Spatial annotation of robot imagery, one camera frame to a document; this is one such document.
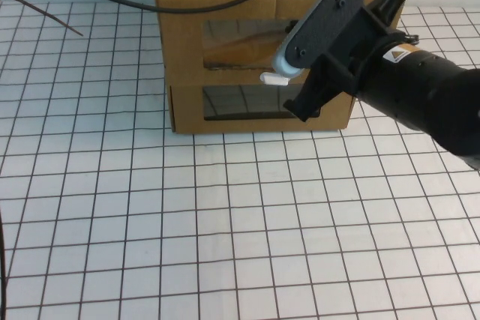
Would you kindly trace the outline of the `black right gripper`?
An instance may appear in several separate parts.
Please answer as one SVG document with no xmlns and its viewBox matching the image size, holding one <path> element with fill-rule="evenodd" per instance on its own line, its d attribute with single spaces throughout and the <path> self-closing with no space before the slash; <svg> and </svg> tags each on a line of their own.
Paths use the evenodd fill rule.
<svg viewBox="0 0 480 320">
<path fill-rule="evenodd" d="M 318 0 L 283 42 L 283 62 L 307 70 L 301 91 L 284 107 L 306 121 L 344 92 L 358 94 L 369 62 L 403 40 L 390 27 L 405 0 Z"/>
</svg>

